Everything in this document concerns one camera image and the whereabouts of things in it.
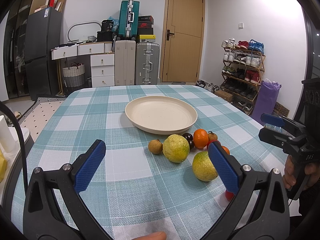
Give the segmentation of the person's right hand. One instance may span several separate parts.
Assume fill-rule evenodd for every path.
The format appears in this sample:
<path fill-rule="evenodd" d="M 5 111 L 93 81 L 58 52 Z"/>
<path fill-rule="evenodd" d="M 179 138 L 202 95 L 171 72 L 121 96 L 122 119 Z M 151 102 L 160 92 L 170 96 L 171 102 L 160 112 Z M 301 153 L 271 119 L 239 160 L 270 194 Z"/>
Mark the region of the person's right hand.
<path fill-rule="evenodd" d="M 295 166 L 293 164 L 292 157 L 289 155 L 285 163 L 285 170 L 283 175 L 284 186 L 287 189 L 290 189 L 296 184 L 294 171 L 295 171 Z M 312 187 L 319 180 L 319 176 L 320 176 L 319 163 L 307 164 L 305 167 L 305 174 L 309 176 L 309 179 L 306 185 L 304 186 L 304 190 Z"/>

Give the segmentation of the person's left hand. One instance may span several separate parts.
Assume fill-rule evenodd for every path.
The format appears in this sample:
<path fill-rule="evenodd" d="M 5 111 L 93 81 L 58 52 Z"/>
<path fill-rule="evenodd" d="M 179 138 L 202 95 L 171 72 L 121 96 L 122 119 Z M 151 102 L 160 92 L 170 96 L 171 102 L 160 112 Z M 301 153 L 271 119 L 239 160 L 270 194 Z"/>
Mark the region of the person's left hand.
<path fill-rule="evenodd" d="M 134 238 L 133 240 L 166 240 L 167 234 L 164 231 L 153 232 L 151 234 Z"/>

